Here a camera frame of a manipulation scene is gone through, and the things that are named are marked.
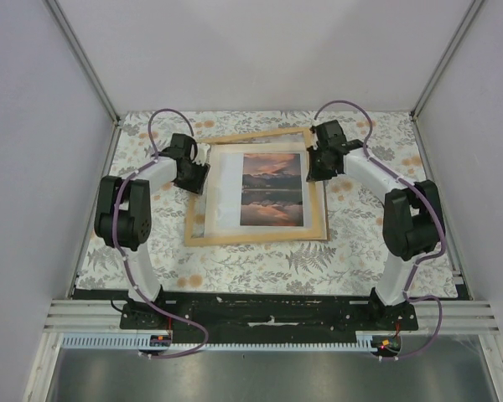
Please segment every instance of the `wooden picture frame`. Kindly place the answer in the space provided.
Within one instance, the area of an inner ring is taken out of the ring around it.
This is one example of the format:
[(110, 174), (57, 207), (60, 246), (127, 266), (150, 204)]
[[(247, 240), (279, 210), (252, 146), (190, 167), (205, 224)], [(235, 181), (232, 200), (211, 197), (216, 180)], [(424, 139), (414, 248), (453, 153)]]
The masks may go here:
[[(245, 134), (233, 134), (225, 137), (213, 137), (200, 140), (202, 143), (210, 145), (234, 144), (242, 141), (252, 140), (255, 138), (264, 137), (280, 137), (287, 134), (299, 134), (303, 136), (303, 142), (306, 148), (312, 146), (311, 131), (307, 127), (290, 127), (281, 128), (272, 131), (251, 132)], [(191, 194), (189, 199), (189, 207), (185, 218), (184, 227), (184, 245), (187, 247), (201, 247), (211, 245), (233, 245), (233, 244), (250, 244), (250, 243), (267, 243), (285, 240), (327, 240), (328, 239), (328, 224), (327, 212), (324, 219), (323, 211), (319, 206), (319, 198), (317, 196), (317, 186), (323, 186), (322, 183), (307, 183), (309, 186), (310, 209), (312, 216), (312, 224), (309, 229), (299, 229), (298, 231), (280, 231), (260, 234), (232, 234), (220, 236), (205, 236), (193, 237), (194, 234), (194, 216), (195, 204), (198, 196)]]

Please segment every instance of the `metal frame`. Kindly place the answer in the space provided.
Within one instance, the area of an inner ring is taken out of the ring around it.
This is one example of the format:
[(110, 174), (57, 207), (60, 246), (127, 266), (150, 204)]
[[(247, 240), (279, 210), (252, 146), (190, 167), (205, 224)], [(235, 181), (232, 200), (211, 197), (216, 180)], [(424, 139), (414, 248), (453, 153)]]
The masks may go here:
[[(86, 56), (86, 52), (80, 45), (69, 21), (67, 20), (63, 9), (58, 3), (58, 0), (44, 0), (50, 12), (55, 18), (56, 23), (60, 27), (62, 34), (65, 36), (73, 54), (78, 59), (81, 68), (86, 74), (86, 78), (92, 84), (94, 90), (99, 96), (101, 103), (106, 108), (110, 118), (114, 121), (114, 130), (112, 140), (109, 146), (102, 174), (107, 174), (110, 170), (111, 161), (117, 147), (117, 141), (121, 132), (119, 127), (120, 117), (112, 105), (107, 93), (105, 92), (91, 62)], [(434, 88), (439, 82), (443, 72), (446, 70), (455, 52), (459, 48), (460, 43), (468, 33), (470, 26), (479, 14), (485, 0), (473, 0), (464, 14), (459, 26), (457, 27), (453, 37), (449, 41), (443, 55), (436, 65), (428, 83), (425, 85), (422, 94), (419, 96), (416, 105), (414, 106), (411, 116), (413, 130), (416, 136), (416, 141), (421, 152), (423, 166), (428, 177), (433, 178), (432, 169), (425, 152), (423, 139), (417, 127), (417, 119), (420, 116), (424, 106), (426, 105), (429, 96), (433, 93)], [(93, 211), (90, 216), (90, 223), (93, 220)], [(453, 270), (454, 280), (456, 283), (463, 283), (461, 255), (454, 242), (455, 233), (451, 230), (447, 220), (445, 221), (446, 229), (451, 234), (449, 236), (449, 257), (454, 263)], [(83, 240), (77, 266), (71, 280), (71, 290), (75, 284), (76, 272), (81, 265), (83, 255), (86, 252), (86, 247), (91, 234), (91, 225), (87, 225), (86, 236)], [(116, 305), (121, 306), (122, 301), (116, 301)], [(428, 335), (434, 331), (438, 320), (438, 309), (435, 303), (421, 302), (415, 305), (417, 318), (420, 329), (414, 332), (406, 332), (409, 335)], [(490, 371), (490, 376), (495, 386), (496, 393), (500, 401), (503, 401), (503, 352), (502, 338), (497, 327), (494, 315), (491, 311), (490, 304), (486, 301), (444, 301), (443, 302), (443, 326), (440, 331), (441, 335), (453, 336), (460, 334), (475, 334), (479, 335), (481, 345), (483, 347), (485, 361)], [(115, 339), (130, 339), (131, 336), (144, 337), (148, 334), (164, 334), (162, 332), (153, 331), (123, 331), (119, 328), (120, 314), (111, 309), (108, 301), (73, 301), (73, 300), (54, 300), (49, 309), (49, 315), (44, 324), (44, 333), (41, 338), (39, 349), (32, 367), (29, 377), (29, 383), (24, 395), (24, 401), (43, 401), (46, 400), (49, 392), (49, 385), (54, 372), (54, 367), (58, 358), (58, 353), (64, 337), (69, 337), (71, 334), (92, 334), (93, 337), (111, 336)], [(358, 332), (359, 336), (369, 335), (386, 335), (386, 332)], [(240, 345), (239, 350), (247, 350), (253, 348), (252, 345)], [(336, 350), (324, 345), (309, 345), (308, 350)]]
[[(124, 301), (116, 301), (122, 307)], [(433, 301), (423, 301), (415, 305), (419, 329), (404, 332), (403, 335), (428, 335), (436, 327), (438, 307)], [(101, 339), (111, 339), (105, 348), (128, 348), (131, 339), (144, 339), (146, 335), (166, 334), (166, 331), (134, 331), (119, 328), (121, 314), (112, 309), (108, 301), (54, 300), (44, 324), (44, 334), (39, 345), (24, 401), (44, 401), (64, 338), (68, 344), (71, 338), (86, 339), (91, 344), (84, 348), (97, 348)], [(306, 344), (306, 345), (218, 345), (212, 350), (305, 350), (328, 352), (363, 351), (365, 340), (370, 335), (388, 335), (389, 332), (358, 332), (359, 342), (355, 345)], [(443, 301), (443, 324), (441, 335), (479, 335), (485, 361), (490, 371), (499, 401), (503, 402), (503, 355), (500, 349), (501, 336), (490, 304), (487, 301)], [(177, 345), (186, 348), (191, 345)]]
[[(412, 119), (412, 129), (414, 136), (416, 137), (416, 143), (417, 143), (417, 148), (419, 149), (419, 154), (421, 156), (421, 160), (423, 162), (423, 169), (425, 171), (425, 175), (427, 178), (430, 178), (433, 181), (436, 181), (436, 178), (433, 174), (433, 169), (431, 167), (430, 161), (428, 159), (427, 152), (425, 151), (425, 146), (423, 143), (423, 138), (421, 136), (421, 132), (419, 131), (419, 127), (417, 126), (417, 122)], [(459, 253), (458, 246), (456, 245), (456, 241), (454, 240), (456, 237), (456, 234), (454, 231), (451, 229), (451, 225), (449, 224), (449, 219), (448, 219), (448, 211), (447, 211), (447, 206), (442, 203), (442, 209), (443, 209), (443, 221), (445, 223), (445, 233), (447, 237), (447, 243), (448, 243), (448, 248), (447, 248), (447, 254), (449, 257), (449, 260), (453, 263), (453, 280), (455, 285), (466, 285), (468, 288), (468, 293), (471, 296), (471, 292), (469, 291), (469, 281), (464, 280), (464, 278), (468, 278), (468, 276), (465, 275), (464, 273), (464, 268), (463, 268), (463, 259)]]
[(64, 10), (60, 6), (60, 3), (58, 2), (58, 0), (44, 0), (44, 4), (47, 6), (50, 13), (54, 17), (58, 28), (60, 28), (60, 31), (64, 35), (67, 44), (70, 46), (73, 55), (78, 60), (80, 67), (86, 74), (86, 78), (88, 79), (88, 81), (90, 81), (91, 86), (97, 93), (97, 96), (106, 109), (109, 117), (112, 121), (118, 123), (119, 115), (116, 112), (116, 108), (111, 103), (108, 94), (102, 86), (101, 80), (99, 80), (99, 76), (95, 72), (95, 69), (93, 68), (93, 65), (91, 65), (86, 52), (84, 51), (82, 45), (80, 44), (80, 41), (76, 37), (75, 31), (73, 30), (67, 17), (65, 16)]
[[(114, 128), (111, 132), (110, 144), (108, 146), (108, 152), (106, 153), (104, 164), (102, 165), (101, 174), (99, 177), (107, 175), (110, 172), (111, 163), (113, 161), (114, 155), (116, 154), (117, 144), (119, 143), (119, 138), (121, 137), (121, 125), (118, 123), (114, 124)], [(86, 222), (86, 232), (84, 232), (84, 238), (82, 239), (82, 244), (80, 246), (80, 250), (78, 255), (76, 256), (76, 264), (75, 269), (71, 272), (71, 277), (69, 283), (69, 287), (65, 294), (65, 297), (71, 297), (73, 294), (73, 290), (75, 289), (76, 278), (78, 276), (78, 271), (82, 267), (82, 263), (84, 261), (84, 256), (87, 252), (87, 246), (90, 243), (91, 232), (93, 230), (93, 222), (95, 221), (95, 210), (96, 210), (96, 202), (97, 202), (97, 193), (95, 193), (93, 197), (93, 201), (91, 203), (91, 211), (88, 221)]]
[(439, 82), (443, 72), (449, 65), (449, 62), (459, 48), (459, 45), (462, 43), (465, 35), (468, 33), (469, 27), (471, 27), (471, 24), (474, 22), (477, 15), (479, 15), (479, 11), (482, 9), (485, 1), (486, 0), (472, 0), (471, 4), (468, 6), (468, 9), (462, 17), (459, 26), (456, 28), (451, 40), (449, 40), (442, 57), (425, 85), (423, 92), (419, 96), (419, 99), (417, 99), (416, 105), (412, 110), (414, 120), (417, 120), (423, 110), (423, 107), (427, 104), (428, 97), (433, 93), (436, 84)]

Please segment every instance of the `sunset sky in photo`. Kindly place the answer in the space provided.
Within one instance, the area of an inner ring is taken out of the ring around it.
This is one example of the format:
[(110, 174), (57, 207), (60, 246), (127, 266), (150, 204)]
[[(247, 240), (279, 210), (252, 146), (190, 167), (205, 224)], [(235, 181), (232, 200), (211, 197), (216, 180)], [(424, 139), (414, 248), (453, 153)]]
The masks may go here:
[(245, 153), (244, 174), (282, 173), (300, 174), (300, 158), (297, 153)]

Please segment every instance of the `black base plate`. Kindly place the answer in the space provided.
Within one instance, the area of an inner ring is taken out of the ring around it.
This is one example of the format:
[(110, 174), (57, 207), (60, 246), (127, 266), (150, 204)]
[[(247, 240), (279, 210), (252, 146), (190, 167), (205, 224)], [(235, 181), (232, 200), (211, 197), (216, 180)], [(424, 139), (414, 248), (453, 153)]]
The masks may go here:
[[(371, 318), (366, 297), (239, 295), (225, 293), (166, 292), (164, 310), (189, 318), (209, 331), (209, 343), (353, 343), (355, 331), (395, 332), (418, 330), (411, 305), (394, 316)], [(121, 329), (167, 329), (165, 317), (150, 313), (143, 321), (132, 320), (124, 308)], [(257, 322), (287, 322), (298, 325), (253, 325)], [(182, 322), (172, 321), (174, 342), (199, 343), (203, 333)]]

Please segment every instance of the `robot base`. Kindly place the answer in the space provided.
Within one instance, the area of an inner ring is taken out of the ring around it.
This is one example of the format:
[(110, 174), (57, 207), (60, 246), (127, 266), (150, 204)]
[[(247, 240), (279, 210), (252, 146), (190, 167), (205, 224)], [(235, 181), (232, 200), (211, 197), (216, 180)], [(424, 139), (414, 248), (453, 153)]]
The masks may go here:
[(367, 305), (370, 314), (370, 320), (377, 327), (389, 328), (394, 322), (401, 321), (402, 329), (418, 330), (417, 321), (415, 317), (415, 307), (407, 301), (397, 304), (395, 306), (385, 306), (376, 294), (376, 288), (372, 288), (371, 295), (369, 296), (369, 303)]
[[(153, 304), (164, 309), (165, 298), (161, 287), (158, 297)], [(123, 306), (123, 313), (119, 328), (121, 329), (166, 329), (168, 318), (154, 311), (146, 303), (134, 301), (127, 298), (127, 303)]]

